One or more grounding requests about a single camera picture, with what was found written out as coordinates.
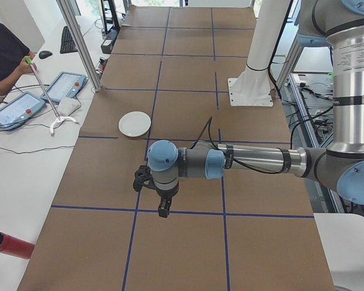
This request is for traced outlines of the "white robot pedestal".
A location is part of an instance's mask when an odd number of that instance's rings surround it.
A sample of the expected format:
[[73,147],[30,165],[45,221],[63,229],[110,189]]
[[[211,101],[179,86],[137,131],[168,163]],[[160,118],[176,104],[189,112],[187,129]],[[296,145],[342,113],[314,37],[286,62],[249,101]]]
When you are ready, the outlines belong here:
[[261,2],[245,70],[239,77],[228,79],[231,106],[273,106],[270,65],[291,6],[290,0]]

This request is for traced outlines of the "person in black shirt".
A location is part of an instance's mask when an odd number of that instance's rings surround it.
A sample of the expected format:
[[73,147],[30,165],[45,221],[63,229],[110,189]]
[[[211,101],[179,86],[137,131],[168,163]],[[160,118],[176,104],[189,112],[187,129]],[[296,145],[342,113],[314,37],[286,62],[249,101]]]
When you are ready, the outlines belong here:
[[0,23],[0,96],[7,95],[22,75],[33,72],[27,56],[33,59],[35,54]]

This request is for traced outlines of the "teach pendant tablet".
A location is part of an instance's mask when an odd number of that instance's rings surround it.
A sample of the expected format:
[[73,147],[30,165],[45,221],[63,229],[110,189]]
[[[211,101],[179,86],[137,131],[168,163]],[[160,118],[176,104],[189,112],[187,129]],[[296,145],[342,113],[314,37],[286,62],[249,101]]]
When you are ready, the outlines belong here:
[[0,108],[0,129],[13,130],[38,113],[45,101],[31,92],[25,92]]
[[85,83],[85,75],[61,72],[46,88],[46,91],[51,101],[59,104],[63,98],[74,98],[82,90]]

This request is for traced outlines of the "aluminium frame post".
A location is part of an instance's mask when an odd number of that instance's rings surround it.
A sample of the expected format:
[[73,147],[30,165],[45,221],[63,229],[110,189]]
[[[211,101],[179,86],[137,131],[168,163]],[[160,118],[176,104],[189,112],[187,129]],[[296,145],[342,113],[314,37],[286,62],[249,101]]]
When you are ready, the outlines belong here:
[[76,48],[79,53],[79,57],[81,58],[82,64],[86,70],[87,76],[92,83],[93,89],[95,92],[99,92],[101,90],[101,82],[96,73],[96,70],[93,66],[92,59],[90,57],[90,53],[86,46],[85,40],[82,36],[79,25],[76,21],[75,13],[70,4],[70,1],[66,0],[56,0],[58,7],[61,11],[61,14],[69,28],[69,31],[72,35],[72,38],[76,44]]

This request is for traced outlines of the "black computer mouse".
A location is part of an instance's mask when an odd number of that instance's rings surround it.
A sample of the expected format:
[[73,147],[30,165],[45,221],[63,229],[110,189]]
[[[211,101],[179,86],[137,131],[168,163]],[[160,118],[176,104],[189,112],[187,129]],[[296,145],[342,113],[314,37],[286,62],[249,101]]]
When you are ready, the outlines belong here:
[[53,55],[53,53],[51,51],[48,51],[48,50],[41,50],[38,53],[39,59],[46,59],[46,58],[48,58],[49,56],[52,56],[52,55]]

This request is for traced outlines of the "red cylinder bottle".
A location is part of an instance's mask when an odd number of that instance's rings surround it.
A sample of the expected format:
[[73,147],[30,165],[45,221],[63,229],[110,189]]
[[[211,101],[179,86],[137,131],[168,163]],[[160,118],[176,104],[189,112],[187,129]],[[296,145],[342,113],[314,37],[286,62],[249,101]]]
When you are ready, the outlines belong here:
[[0,253],[22,259],[30,259],[35,245],[0,232]]

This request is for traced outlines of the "near teach pendant tablet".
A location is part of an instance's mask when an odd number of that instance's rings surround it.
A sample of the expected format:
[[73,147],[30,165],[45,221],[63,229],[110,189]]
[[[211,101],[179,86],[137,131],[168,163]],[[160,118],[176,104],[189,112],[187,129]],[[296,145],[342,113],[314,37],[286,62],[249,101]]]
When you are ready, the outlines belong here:
[[13,130],[38,113],[45,101],[31,92],[25,92],[0,108],[0,129]]

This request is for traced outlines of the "silver grabber stick tool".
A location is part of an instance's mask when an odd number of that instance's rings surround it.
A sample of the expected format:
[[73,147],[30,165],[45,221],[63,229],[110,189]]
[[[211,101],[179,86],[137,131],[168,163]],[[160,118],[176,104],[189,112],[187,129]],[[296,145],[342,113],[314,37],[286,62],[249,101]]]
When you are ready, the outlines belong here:
[[43,85],[43,83],[42,83],[42,81],[41,81],[41,79],[40,79],[40,77],[39,77],[38,73],[36,72],[36,69],[35,69],[35,67],[34,67],[34,65],[33,65],[33,63],[32,63],[32,59],[31,59],[29,56],[26,56],[26,57],[25,57],[25,61],[26,61],[26,63],[30,66],[30,68],[31,68],[31,70],[32,70],[32,72],[33,72],[33,74],[34,74],[35,78],[37,79],[37,81],[38,81],[39,85],[41,86],[42,91],[43,91],[43,93],[44,93],[45,97],[47,98],[47,101],[48,101],[48,103],[50,104],[50,106],[51,106],[51,108],[52,108],[52,110],[53,110],[53,112],[54,112],[54,114],[55,114],[55,116],[56,116],[55,120],[51,123],[51,125],[50,125],[50,127],[49,127],[51,136],[54,136],[54,134],[55,134],[55,133],[54,133],[54,129],[55,129],[55,126],[56,126],[57,124],[62,124],[62,123],[64,123],[65,121],[72,121],[72,122],[74,122],[75,124],[79,124],[79,122],[78,122],[75,118],[73,118],[73,117],[71,117],[71,116],[61,116],[61,115],[58,113],[58,111],[57,111],[57,109],[55,108],[55,106],[54,106],[54,104],[53,104],[52,100],[50,99],[50,96],[49,96],[49,94],[48,94],[48,92],[47,92],[47,90],[46,90],[45,86]]

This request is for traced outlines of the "white plate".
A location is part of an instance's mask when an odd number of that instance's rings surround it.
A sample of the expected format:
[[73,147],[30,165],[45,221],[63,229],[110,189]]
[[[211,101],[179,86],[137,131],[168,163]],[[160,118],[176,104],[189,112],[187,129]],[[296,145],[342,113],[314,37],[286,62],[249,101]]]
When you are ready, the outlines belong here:
[[151,126],[151,118],[144,112],[129,112],[121,117],[118,123],[120,132],[128,137],[139,137]]

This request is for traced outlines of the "far teach pendant tablet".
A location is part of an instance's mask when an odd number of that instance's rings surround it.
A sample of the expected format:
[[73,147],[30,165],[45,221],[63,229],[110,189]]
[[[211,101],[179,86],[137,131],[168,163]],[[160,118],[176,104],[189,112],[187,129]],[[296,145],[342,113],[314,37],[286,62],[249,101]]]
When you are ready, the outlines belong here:
[[46,91],[51,101],[59,104],[63,98],[74,98],[82,90],[85,83],[85,75],[61,72],[46,88]]

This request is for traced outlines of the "white crumpled cloth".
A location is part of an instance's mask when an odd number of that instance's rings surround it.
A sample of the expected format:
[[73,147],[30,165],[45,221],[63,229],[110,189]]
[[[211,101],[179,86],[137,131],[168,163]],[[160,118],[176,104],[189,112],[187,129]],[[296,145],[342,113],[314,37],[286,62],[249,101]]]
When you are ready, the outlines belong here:
[[63,97],[60,101],[57,111],[61,116],[69,116],[76,109],[80,108],[80,102],[75,98]]

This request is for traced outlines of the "black box device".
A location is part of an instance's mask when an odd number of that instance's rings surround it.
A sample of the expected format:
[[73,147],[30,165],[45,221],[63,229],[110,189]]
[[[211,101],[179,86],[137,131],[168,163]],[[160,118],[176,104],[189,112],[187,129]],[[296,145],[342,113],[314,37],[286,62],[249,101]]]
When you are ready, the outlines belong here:
[[103,43],[101,44],[101,51],[104,54],[111,54],[113,46],[118,37],[119,30],[112,29],[107,35]]

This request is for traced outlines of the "black keyboard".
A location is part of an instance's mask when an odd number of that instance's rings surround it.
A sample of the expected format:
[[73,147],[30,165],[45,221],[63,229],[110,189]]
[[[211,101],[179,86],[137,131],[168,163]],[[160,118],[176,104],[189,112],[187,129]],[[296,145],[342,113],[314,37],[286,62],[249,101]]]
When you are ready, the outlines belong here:
[[71,36],[68,26],[64,26],[61,33],[60,54],[77,52],[76,44]]

